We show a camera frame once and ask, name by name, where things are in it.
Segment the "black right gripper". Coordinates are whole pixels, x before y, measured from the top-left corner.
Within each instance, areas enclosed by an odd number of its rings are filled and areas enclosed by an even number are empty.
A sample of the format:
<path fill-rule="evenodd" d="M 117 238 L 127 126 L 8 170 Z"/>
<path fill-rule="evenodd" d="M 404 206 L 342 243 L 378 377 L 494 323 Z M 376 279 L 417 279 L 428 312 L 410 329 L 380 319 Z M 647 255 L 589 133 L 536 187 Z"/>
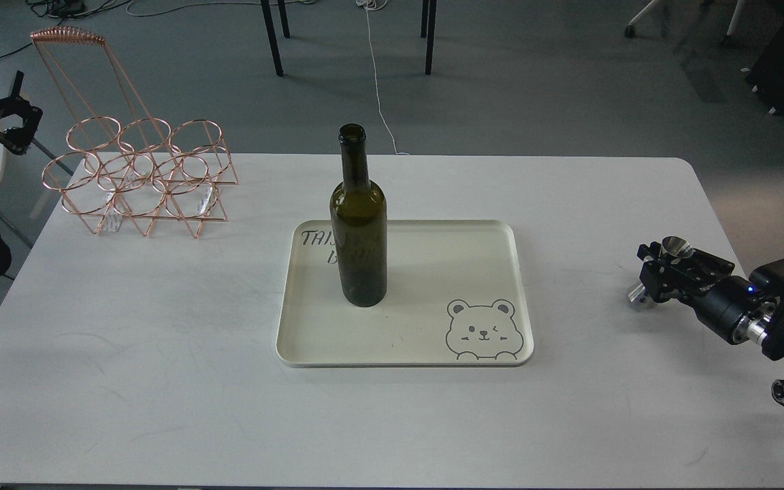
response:
<path fill-rule="evenodd" d="M 691 247 L 689 242 L 641 244 L 638 259 L 642 297 L 653 303 L 678 299 L 728 344 L 749 340 L 750 323 L 774 310 L 774 298 L 740 276 L 735 263 Z"/>

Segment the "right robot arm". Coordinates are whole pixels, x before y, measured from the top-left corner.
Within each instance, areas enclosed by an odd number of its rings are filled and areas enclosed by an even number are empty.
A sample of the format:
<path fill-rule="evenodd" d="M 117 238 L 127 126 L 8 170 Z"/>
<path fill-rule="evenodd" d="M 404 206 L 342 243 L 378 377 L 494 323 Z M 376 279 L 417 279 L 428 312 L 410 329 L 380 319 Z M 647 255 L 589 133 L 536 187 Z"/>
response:
<path fill-rule="evenodd" d="M 784 359 L 784 258 L 740 277 L 731 261 L 677 236 L 642 243 L 636 255 L 642 267 L 627 293 L 630 303 L 678 301 L 728 344 L 753 342 L 767 359 Z M 770 391 L 784 407 L 784 380 L 772 382 Z"/>

